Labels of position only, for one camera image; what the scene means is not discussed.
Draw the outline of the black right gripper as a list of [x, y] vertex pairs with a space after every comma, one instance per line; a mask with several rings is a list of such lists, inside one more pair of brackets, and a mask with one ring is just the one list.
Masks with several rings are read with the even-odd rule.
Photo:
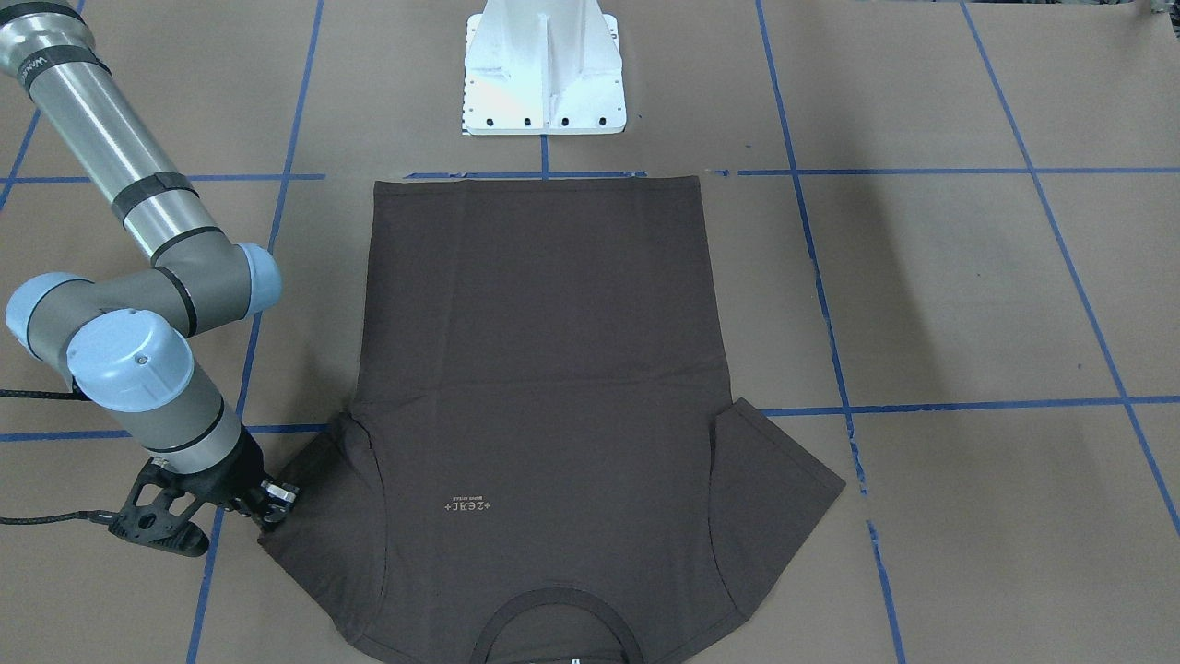
[[249, 517], [261, 528], [277, 528], [299, 501], [299, 487], [266, 472], [261, 446], [242, 433], [230, 454], [209, 471], [204, 500]]

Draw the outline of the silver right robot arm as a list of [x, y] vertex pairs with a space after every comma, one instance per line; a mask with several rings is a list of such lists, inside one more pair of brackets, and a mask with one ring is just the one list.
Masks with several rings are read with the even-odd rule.
[[275, 305], [277, 259], [227, 238], [70, 4], [4, 2], [4, 75], [63, 136], [148, 258], [148, 268], [117, 278], [48, 272], [22, 283], [6, 307], [12, 335], [118, 421], [165, 487], [262, 527], [278, 524], [299, 491], [266, 472], [260, 445], [190, 346]]

